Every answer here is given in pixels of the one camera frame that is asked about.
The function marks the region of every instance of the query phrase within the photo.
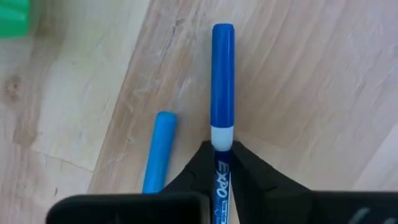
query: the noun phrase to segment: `wooden table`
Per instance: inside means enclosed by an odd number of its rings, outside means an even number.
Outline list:
[[[211,28],[236,29],[236,139],[312,189],[398,190],[398,2],[44,0],[0,40],[0,223],[140,192],[154,117],[170,182],[209,139]],[[238,223],[231,206],[231,223]]]

